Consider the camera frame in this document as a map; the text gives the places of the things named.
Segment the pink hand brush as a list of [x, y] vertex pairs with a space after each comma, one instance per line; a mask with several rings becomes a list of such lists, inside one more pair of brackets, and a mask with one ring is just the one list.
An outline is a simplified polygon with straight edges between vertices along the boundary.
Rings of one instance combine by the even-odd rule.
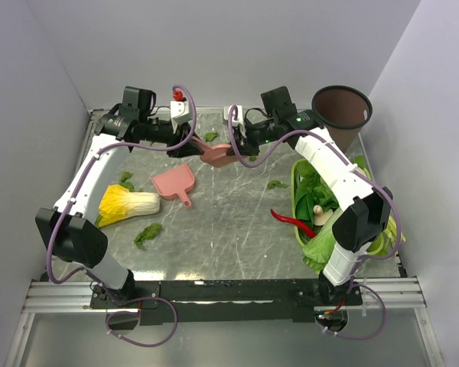
[[229, 144], [209, 145], [199, 138], [192, 137], [195, 145], [202, 150], [200, 160], [212, 167], [220, 168], [238, 161], [237, 156], [229, 155], [232, 146]]

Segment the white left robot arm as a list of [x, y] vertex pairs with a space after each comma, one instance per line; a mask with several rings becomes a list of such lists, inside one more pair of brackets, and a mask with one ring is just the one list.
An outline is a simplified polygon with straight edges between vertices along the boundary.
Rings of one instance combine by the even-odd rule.
[[109, 253], [108, 239], [95, 221], [113, 174], [132, 149], [178, 152], [191, 140], [197, 126], [193, 96], [182, 85], [173, 86], [172, 96], [181, 102], [182, 113], [160, 122], [152, 115], [155, 92], [127, 86], [122, 101], [100, 119], [90, 151], [65, 193], [50, 209], [37, 211], [35, 222], [47, 251], [46, 272], [52, 283], [62, 284], [71, 277], [54, 276], [52, 258], [57, 257], [75, 263], [75, 272], [83, 271], [101, 284], [116, 306], [127, 307], [135, 301], [134, 275]]

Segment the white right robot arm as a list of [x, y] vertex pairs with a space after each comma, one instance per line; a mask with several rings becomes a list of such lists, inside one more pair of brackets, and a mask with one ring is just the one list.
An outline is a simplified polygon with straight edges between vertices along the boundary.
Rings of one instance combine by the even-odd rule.
[[231, 152], [248, 168], [247, 155], [259, 153], [261, 145], [274, 151], [288, 143], [328, 186], [337, 200], [340, 215], [331, 232], [334, 247], [318, 276], [318, 293], [326, 304], [338, 303], [353, 287], [367, 249], [386, 229], [389, 216], [397, 214], [392, 194], [362, 174], [344, 154], [360, 129], [370, 120], [373, 107], [365, 94], [349, 86], [319, 89], [311, 107], [299, 112], [288, 89], [279, 87], [263, 93], [269, 118], [251, 124], [236, 106], [230, 106], [227, 125]]

